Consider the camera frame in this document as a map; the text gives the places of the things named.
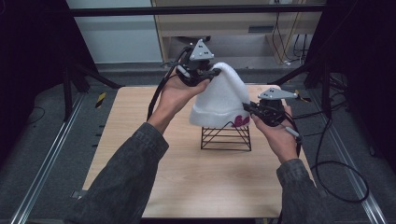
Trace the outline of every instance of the gray sleeve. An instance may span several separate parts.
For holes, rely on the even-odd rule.
[[[284,162],[276,174],[283,188],[283,223],[333,223],[301,160]]]
[[[139,223],[167,149],[163,136],[144,123],[109,160],[65,223]]]

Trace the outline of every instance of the black wire rack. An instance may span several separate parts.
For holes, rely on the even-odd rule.
[[[201,149],[251,151],[249,128],[232,121],[222,128],[202,127]]]

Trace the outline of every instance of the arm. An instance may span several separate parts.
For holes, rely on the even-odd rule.
[[[208,83],[187,87],[178,77],[169,79],[148,122],[117,150],[65,223],[139,223],[158,163],[168,149],[163,133],[175,114]]]
[[[285,111],[291,114],[289,106],[285,106]],[[284,126],[291,127],[291,124],[285,120],[284,126],[269,127],[254,115],[252,119],[281,163],[276,174],[283,189],[283,222],[332,223],[332,216],[320,199],[318,189],[298,159],[294,136],[285,130]]]

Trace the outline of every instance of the white fabric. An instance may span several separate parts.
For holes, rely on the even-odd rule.
[[[227,63],[216,63],[221,73],[200,93],[190,113],[190,123],[209,128],[222,128],[229,121],[235,127],[249,124],[249,113],[242,103],[249,104],[248,88]]]

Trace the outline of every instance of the table surface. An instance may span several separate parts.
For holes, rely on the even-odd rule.
[[[247,85],[252,101],[270,87]],[[146,120],[156,87],[124,87],[116,96],[83,189]],[[278,217],[279,161],[251,121],[251,151],[201,149],[201,127],[191,125],[192,99],[171,121],[169,149],[160,161],[143,217]],[[306,167],[305,154],[301,159]]]

